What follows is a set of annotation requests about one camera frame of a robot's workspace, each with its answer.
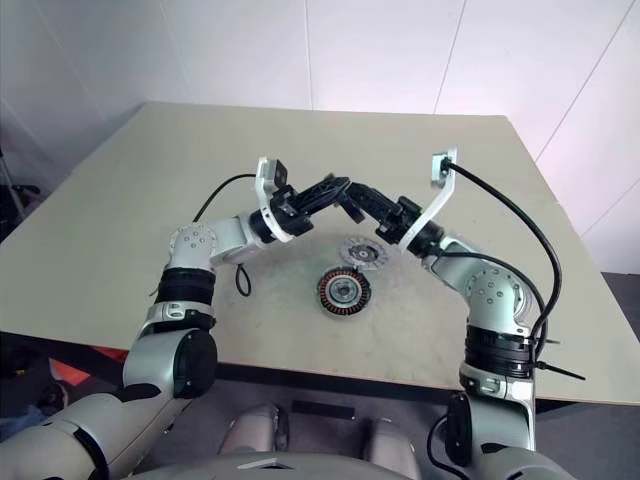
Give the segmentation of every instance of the black cylindrical joint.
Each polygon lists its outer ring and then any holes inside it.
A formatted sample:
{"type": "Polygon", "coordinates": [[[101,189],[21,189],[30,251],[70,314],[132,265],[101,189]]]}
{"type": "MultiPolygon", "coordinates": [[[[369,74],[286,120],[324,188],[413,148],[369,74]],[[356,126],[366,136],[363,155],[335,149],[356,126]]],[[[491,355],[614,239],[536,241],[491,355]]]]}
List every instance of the black cylindrical joint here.
{"type": "Polygon", "coordinates": [[[427,222],[411,240],[407,250],[418,258],[424,258],[431,253],[434,247],[438,246],[442,237],[444,237],[444,229],[434,222],[427,222]]]}
{"type": "Polygon", "coordinates": [[[472,367],[515,378],[531,378],[532,345],[521,335],[467,326],[465,362],[472,367]]]}
{"type": "Polygon", "coordinates": [[[253,233],[260,237],[262,243],[271,243],[275,240],[273,235],[271,235],[271,230],[264,222],[264,218],[262,218],[262,213],[260,210],[256,210],[251,215],[249,215],[249,227],[253,233]]]}
{"type": "Polygon", "coordinates": [[[170,268],[162,272],[155,303],[198,302],[211,305],[216,276],[199,268],[170,268]]]}

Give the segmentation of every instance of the metal gear disc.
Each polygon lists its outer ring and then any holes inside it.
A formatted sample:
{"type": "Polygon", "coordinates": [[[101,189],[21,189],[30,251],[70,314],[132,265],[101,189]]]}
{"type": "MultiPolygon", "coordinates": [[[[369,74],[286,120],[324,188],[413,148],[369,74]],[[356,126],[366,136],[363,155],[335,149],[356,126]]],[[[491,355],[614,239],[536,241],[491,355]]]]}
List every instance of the metal gear disc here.
{"type": "Polygon", "coordinates": [[[317,295],[325,313],[346,317],[361,312],[367,306],[371,299],[371,285],[354,267],[336,267],[322,275],[317,295]]]}
{"type": "Polygon", "coordinates": [[[340,256],[360,270],[379,270],[389,260],[382,245],[366,237],[350,237],[340,247],[340,256]]]}

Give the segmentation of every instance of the gray floor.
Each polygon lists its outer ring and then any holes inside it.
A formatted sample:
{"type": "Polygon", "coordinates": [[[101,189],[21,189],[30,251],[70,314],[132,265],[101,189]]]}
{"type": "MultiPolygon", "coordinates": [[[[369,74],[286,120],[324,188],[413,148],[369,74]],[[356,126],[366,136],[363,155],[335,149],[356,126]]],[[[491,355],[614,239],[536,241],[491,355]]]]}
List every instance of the gray floor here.
{"type": "MultiPolygon", "coordinates": [[[[640,338],[640,277],[605,274],[640,338]]],[[[215,455],[229,422],[244,409],[264,402],[289,407],[292,400],[354,407],[355,421],[293,414],[293,451],[357,456],[368,418],[388,417],[413,441],[424,479],[453,478],[428,463],[426,431],[443,409],[427,403],[340,395],[251,383],[218,381],[193,402],[169,435],[149,454],[141,470],[215,455]]],[[[574,405],[538,417],[538,448],[580,480],[640,478],[640,408],[574,405]]],[[[441,445],[436,454],[442,456],[441,445]]]]}

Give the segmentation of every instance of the beige tabletop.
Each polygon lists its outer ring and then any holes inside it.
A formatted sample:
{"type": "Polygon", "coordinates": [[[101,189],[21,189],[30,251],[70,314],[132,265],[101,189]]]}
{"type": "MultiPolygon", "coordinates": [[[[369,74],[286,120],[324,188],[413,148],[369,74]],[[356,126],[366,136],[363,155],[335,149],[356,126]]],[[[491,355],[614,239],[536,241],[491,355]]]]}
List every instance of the beige tabletop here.
{"type": "MultiPolygon", "coordinates": [[[[580,239],[504,117],[310,112],[176,104],[146,105],[87,158],[0,247],[0,328],[91,345],[129,348],[167,261],[172,232],[209,193],[268,155],[302,190],[327,173],[426,206],[431,154],[458,161],[510,195],[555,246],[564,288],[543,359],[586,382],[538,374],[538,395],[640,403],[640,345],[580,239]]],[[[252,211],[251,181],[228,187],[203,220],[252,211]]],[[[476,248],[527,272],[546,297],[551,268],[529,231],[494,199],[459,178],[437,222],[476,248]]],[[[235,291],[221,268],[213,335],[222,361],[402,384],[458,388],[464,301],[387,247],[369,274],[373,298],[347,321],[319,310],[315,285],[341,263],[350,235],[375,239],[339,209],[316,228],[250,261],[254,293],[235,291]]]]}

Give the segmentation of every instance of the white wall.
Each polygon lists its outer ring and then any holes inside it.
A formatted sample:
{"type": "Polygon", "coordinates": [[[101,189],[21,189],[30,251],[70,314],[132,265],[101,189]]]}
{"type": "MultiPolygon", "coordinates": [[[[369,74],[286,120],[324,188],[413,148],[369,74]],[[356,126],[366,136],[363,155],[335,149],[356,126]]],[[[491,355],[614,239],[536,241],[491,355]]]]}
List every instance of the white wall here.
{"type": "Polygon", "coordinates": [[[3,149],[51,190],[145,100],[504,114],[640,273],[640,1],[1,0],[3,149]]]}

